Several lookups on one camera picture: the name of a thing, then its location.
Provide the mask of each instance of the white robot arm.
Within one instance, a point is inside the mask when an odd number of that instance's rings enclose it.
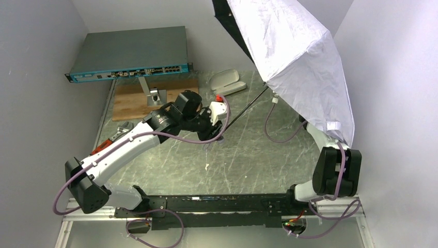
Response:
[[[357,191],[362,155],[358,150],[352,150],[344,143],[328,136],[313,125],[307,123],[307,132],[314,138],[320,150],[320,156],[312,179],[291,187],[298,202],[308,202],[321,196],[336,195],[336,197],[353,196]],[[342,155],[345,154],[342,178],[339,181],[339,172],[342,168]]]
[[[67,180],[93,165],[68,187],[84,213],[92,213],[103,206],[135,210],[145,201],[146,194],[139,187],[123,187],[107,181],[132,159],[168,139],[168,136],[154,134],[160,132],[172,136],[188,130],[197,132],[201,140],[199,143],[219,136],[223,127],[218,119],[227,113],[227,106],[222,102],[211,102],[209,107],[199,109],[201,101],[200,95],[187,90],[178,96],[175,103],[152,111],[133,130],[106,149],[82,161],[76,158],[67,161]]]

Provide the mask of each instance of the white umbrella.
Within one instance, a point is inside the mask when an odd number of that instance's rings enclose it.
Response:
[[[354,120],[330,31],[296,0],[228,0],[261,78],[310,124],[351,146]]]

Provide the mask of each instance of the marble table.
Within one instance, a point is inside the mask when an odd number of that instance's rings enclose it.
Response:
[[[194,71],[185,74],[148,77],[149,82],[198,78],[204,106],[214,100],[208,79],[218,72]],[[227,97],[231,117],[263,90],[256,71],[239,72],[248,88]],[[137,84],[137,79],[118,80],[116,85]],[[248,194],[284,193],[294,183],[312,176],[319,150],[310,134],[302,130],[291,141],[276,144],[263,133],[273,93],[267,90],[224,134],[225,142],[214,143],[205,151],[202,145],[169,139],[150,149],[118,171],[110,183],[138,185],[146,194]],[[114,95],[99,142],[114,134],[123,121],[112,121]],[[274,138],[288,137],[299,125],[298,114],[280,100],[268,122]],[[197,139],[195,133],[182,131],[181,137]]]

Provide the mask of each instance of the gray wall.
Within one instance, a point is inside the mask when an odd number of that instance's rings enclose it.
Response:
[[[1,247],[55,244],[61,217],[51,204],[64,163],[91,151],[109,87],[63,75],[86,33],[68,0],[0,3]]]
[[[353,0],[300,0],[335,34]],[[255,66],[214,17],[211,0],[73,0],[90,32],[183,25],[197,70],[254,70]]]
[[[355,0],[335,40],[377,248],[436,247],[438,3]]]

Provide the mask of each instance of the red object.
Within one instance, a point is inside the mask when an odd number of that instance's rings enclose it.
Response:
[[[111,141],[111,139],[105,140],[102,144],[100,144],[98,147],[96,147],[96,149],[94,151],[92,151],[90,155],[94,155],[98,152],[101,152],[103,149],[110,146],[112,143],[113,142]]]

